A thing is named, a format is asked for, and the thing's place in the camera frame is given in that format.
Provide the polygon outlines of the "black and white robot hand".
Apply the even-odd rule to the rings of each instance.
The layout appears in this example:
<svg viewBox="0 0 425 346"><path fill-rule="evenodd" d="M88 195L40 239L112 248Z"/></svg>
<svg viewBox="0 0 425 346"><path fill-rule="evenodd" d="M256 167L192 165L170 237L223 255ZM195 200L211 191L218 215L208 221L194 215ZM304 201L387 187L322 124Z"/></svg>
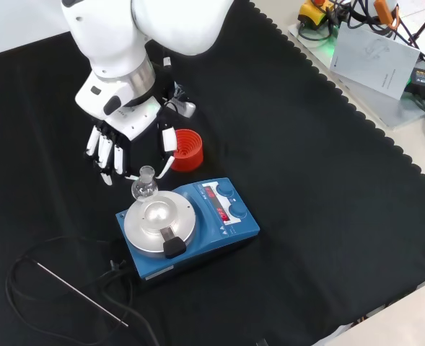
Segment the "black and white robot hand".
<svg viewBox="0 0 425 346"><path fill-rule="evenodd" d="M91 72L76 94L76 103L96 124L92 128L84 155L91 159L103 181L112 185L113 177L136 180L133 173L131 147L150 127L158 130L160 167L157 179L163 178L175 162L178 148L175 129L162 113L175 82L165 71L151 71L132 81L104 80Z"/></svg>

